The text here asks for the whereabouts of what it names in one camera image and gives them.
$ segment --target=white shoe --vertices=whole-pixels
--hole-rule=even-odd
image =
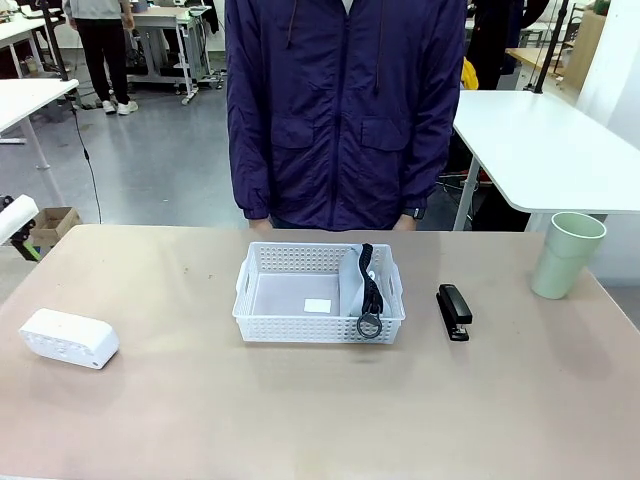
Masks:
[[[129,100],[129,103],[118,104],[118,115],[129,115],[138,109],[138,104],[133,100]]]
[[[114,113],[116,113],[116,107],[114,107],[113,103],[111,103],[109,100],[105,100],[104,102],[102,102],[102,109],[107,115],[113,115]]]

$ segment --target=white plastic basket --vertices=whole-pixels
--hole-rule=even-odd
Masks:
[[[367,340],[357,317],[341,317],[340,260],[350,244],[263,243],[249,245],[238,275],[233,316],[245,342],[393,343],[405,318],[402,283],[389,245],[373,245],[370,269],[388,304],[382,332]],[[309,313],[311,303],[326,307]]]

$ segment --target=jacket drawstring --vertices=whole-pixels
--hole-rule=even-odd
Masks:
[[[289,33],[287,34],[287,48],[291,46],[291,32],[293,32],[293,22],[296,19],[297,10],[298,10],[298,0],[294,0],[293,12],[291,12],[291,19],[289,20]]]
[[[382,36],[384,32],[384,0],[380,0],[380,26],[378,30],[378,59],[376,60],[376,85],[373,88],[374,95],[380,91],[380,63],[382,62]]]

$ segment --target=cup rim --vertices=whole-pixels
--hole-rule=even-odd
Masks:
[[[597,236],[587,236],[587,235],[578,235],[577,233],[573,233],[573,232],[570,232],[568,230],[565,230],[564,228],[562,228],[560,225],[558,225],[556,223],[556,217],[558,217],[559,215],[576,215],[576,216],[580,216],[580,217],[586,217],[590,221],[596,222],[598,225],[600,225],[602,227],[602,233],[600,235],[597,235]],[[569,235],[569,236],[574,237],[574,238],[580,238],[580,239],[584,239],[584,240],[599,240],[601,238],[604,238],[607,235],[607,226],[604,223],[602,223],[600,220],[598,220],[596,218],[593,218],[591,215],[587,215],[586,213],[580,213],[580,212],[558,212],[558,213],[554,214],[551,217],[551,223],[553,224],[553,226],[555,228],[560,230],[562,233],[565,233],[566,235]]]

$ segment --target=black pole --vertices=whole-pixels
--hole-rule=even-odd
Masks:
[[[553,53],[555,52],[556,45],[558,44],[558,38],[560,38],[560,30],[562,30],[562,24],[564,23],[564,19],[567,16],[568,6],[569,0],[562,0],[562,6],[560,7],[560,11],[558,12],[558,21],[556,22],[556,28],[553,30],[553,35],[551,35],[549,50],[547,50],[547,56],[545,57],[544,63],[542,64],[540,77],[538,77],[538,83],[536,83],[536,88],[533,90],[533,93],[542,93],[542,86],[544,85],[544,80],[547,78],[547,72],[549,71],[549,67],[551,66],[551,60],[553,60]]]
[[[63,82],[66,82],[69,80],[69,77],[67,76],[67,70],[64,68],[62,55],[60,54],[60,48],[58,47],[58,40],[56,40],[56,35],[53,32],[53,22],[51,21],[51,13],[49,12],[49,2],[47,0],[40,0],[40,9],[42,10],[42,16],[44,17],[44,28],[47,30],[47,36],[49,37],[49,49],[51,50],[51,55],[58,67],[60,79]]]

